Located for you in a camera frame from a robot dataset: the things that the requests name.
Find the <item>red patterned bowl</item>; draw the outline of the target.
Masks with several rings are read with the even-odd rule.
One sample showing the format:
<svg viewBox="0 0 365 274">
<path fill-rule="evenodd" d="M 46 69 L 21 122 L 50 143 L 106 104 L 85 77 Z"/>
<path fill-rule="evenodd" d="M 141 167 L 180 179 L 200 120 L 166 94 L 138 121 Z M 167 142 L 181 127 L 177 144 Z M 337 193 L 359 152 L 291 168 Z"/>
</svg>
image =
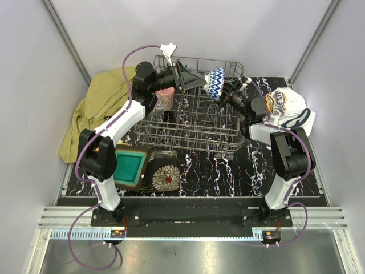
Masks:
<svg viewBox="0 0 365 274">
<path fill-rule="evenodd" d="M 206 91 L 208 97 L 211 100 L 218 102 L 220 100 L 223 86 L 224 86 L 224 69 L 216 68 L 212 70 L 206 77 L 206 85 L 204 86 L 204 90 Z"/>
</svg>

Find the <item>pink skull pattern mug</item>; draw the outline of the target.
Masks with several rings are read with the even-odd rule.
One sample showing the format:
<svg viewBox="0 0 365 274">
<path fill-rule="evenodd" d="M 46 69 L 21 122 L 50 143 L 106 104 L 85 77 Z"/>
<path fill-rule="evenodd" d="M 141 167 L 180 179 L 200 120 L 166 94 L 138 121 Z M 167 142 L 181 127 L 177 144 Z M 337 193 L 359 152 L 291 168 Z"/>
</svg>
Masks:
<svg viewBox="0 0 365 274">
<path fill-rule="evenodd" d="M 158 101 L 164 106 L 164 111 L 169 111 L 173 106 L 175 88 L 170 87 L 156 92 Z"/>
</svg>

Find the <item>clear drinking glass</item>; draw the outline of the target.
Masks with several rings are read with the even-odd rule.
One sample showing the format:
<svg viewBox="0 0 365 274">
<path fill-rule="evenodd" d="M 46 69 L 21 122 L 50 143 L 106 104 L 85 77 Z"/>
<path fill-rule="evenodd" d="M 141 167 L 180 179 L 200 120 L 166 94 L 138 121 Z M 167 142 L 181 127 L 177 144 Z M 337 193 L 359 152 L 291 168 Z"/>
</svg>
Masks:
<svg viewBox="0 0 365 274">
<path fill-rule="evenodd" d="M 161 121 L 164 118 L 164 105 L 157 101 L 153 111 L 151 112 L 151 118 L 156 121 Z"/>
</svg>

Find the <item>teal square ceramic dish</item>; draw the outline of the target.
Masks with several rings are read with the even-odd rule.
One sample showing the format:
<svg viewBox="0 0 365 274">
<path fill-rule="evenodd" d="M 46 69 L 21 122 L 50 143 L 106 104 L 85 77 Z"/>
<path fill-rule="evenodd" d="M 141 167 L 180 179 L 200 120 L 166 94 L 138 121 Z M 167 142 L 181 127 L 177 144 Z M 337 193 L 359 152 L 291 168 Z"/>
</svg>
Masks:
<svg viewBox="0 0 365 274">
<path fill-rule="evenodd" d="M 117 166 L 113 179 L 116 188 L 139 191 L 152 149 L 146 146 L 118 144 L 115 154 Z"/>
</svg>

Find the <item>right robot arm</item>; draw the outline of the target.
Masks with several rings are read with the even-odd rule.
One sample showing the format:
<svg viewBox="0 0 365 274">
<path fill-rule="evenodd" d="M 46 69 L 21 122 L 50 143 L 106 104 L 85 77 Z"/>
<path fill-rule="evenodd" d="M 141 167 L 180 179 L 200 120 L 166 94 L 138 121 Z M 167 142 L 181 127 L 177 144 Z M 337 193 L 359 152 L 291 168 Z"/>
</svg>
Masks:
<svg viewBox="0 0 365 274">
<path fill-rule="evenodd" d="M 315 168 L 308 137 L 315 112 L 290 87 L 276 88 L 252 100 L 242 97 L 247 78 L 226 78 L 219 104 L 229 104 L 243 116 L 241 134 L 270 146 L 275 178 L 259 211 L 260 222 L 272 226 L 279 220 L 297 184 Z"/>
</svg>

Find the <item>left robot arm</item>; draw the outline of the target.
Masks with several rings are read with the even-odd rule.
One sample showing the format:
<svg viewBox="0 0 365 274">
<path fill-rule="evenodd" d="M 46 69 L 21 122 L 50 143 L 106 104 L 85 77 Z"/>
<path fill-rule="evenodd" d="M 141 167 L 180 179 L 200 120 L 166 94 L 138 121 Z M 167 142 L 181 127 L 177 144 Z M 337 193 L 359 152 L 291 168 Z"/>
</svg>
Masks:
<svg viewBox="0 0 365 274">
<path fill-rule="evenodd" d="M 120 197 L 113 179 L 118 141 L 151 113 L 157 103 L 156 92 L 171 87 L 176 90 L 202 87 L 208 82 L 207 76 L 189 71 L 180 61 L 161 72 L 147 61 L 140 62 L 133 81 L 127 83 L 129 95 L 124 106 L 96 129 L 82 131 L 75 173 L 79 180 L 91 182 L 98 199 L 96 206 L 105 210 L 103 219 L 109 225 L 119 225 L 123 220 L 123 212 L 117 208 Z"/>
</svg>

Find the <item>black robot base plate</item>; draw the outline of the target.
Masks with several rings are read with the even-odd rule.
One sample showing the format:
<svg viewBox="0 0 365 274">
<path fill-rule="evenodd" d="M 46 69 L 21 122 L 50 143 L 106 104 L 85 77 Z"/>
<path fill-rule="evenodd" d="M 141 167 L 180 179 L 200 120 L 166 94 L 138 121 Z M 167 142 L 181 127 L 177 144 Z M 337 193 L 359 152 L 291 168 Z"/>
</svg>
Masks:
<svg viewBox="0 0 365 274">
<path fill-rule="evenodd" d="M 261 238 L 260 228 L 275 230 L 292 225 L 288 209 L 270 212 L 261 199 L 142 202 L 124 198 L 115 211 L 97 208 L 91 217 L 93 227 L 126 227 L 129 238 L 151 239 L 252 239 Z"/>
</svg>

